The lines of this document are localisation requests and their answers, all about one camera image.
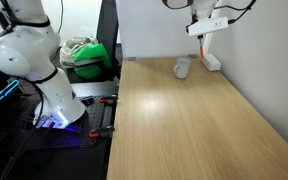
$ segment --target wooden table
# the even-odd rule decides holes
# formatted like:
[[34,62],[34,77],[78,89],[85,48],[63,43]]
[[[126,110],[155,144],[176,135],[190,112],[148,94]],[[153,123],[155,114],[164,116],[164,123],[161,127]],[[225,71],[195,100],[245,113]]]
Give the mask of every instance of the wooden table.
[[288,144],[226,80],[192,59],[124,61],[108,179],[288,179]]

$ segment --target wire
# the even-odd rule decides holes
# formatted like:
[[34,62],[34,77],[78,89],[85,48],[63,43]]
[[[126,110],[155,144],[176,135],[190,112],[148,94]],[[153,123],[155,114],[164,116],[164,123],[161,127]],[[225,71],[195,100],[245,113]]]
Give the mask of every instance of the wire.
[[63,0],[61,0],[61,8],[62,8],[62,12],[61,12],[61,23],[60,23],[60,27],[58,28],[58,31],[57,31],[58,34],[61,32],[62,25],[63,25],[63,14],[64,14]]
[[57,50],[56,50],[56,54],[55,56],[51,59],[51,62],[53,62],[55,60],[55,58],[57,57],[58,53],[60,52],[61,48],[59,47]]
[[33,134],[36,131],[36,127],[42,118],[42,113],[43,113],[43,108],[44,108],[43,92],[35,84],[32,83],[32,85],[36,88],[36,91],[38,92],[38,94],[40,95],[40,98],[41,98],[41,109],[40,109],[37,121],[35,123],[35,126],[33,126],[33,128],[30,130],[29,134],[27,135],[27,137],[25,138],[25,140],[21,144],[21,146],[17,149],[17,151],[14,153],[14,155],[10,158],[9,162],[7,163],[7,165],[5,166],[5,168],[2,172],[0,180],[4,180],[7,177],[7,175],[11,171],[12,167],[14,166],[16,160],[25,152],[25,150],[27,148],[27,143],[32,138]]
[[250,4],[249,4],[247,7],[243,8],[243,9],[234,8],[234,9],[237,10],[237,11],[243,11],[243,10],[244,10],[244,12],[243,12],[238,18],[228,20],[228,24],[233,24],[233,23],[235,23],[236,21],[238,21],[241,17],[243,17],[244,14],[245,14],[247,11],[251,10],[251,8],[252,8],[252,6],[255,4],[255,2],[256,2],[256,0],[252,0],[252,1],[250,2]]
[[84,97],[80,97],[79,100],[87,100],[91,98],[93,98],[93,96],[84,96]]
[[218,7],[215,7],[214,9],[222,9],[222,8],[230,8],[230,9],[234,9],[236,11],[244,11],[247,9],[247,7],[246,8],[235,8],[233,6],[228,6],[228,5],[218,6]]
[[11,94],[12,96],[26,96],[26,97],[29,97],[29,96],[34,96],[35,94],[37,94],[37,92],[33,93],[33,94]]

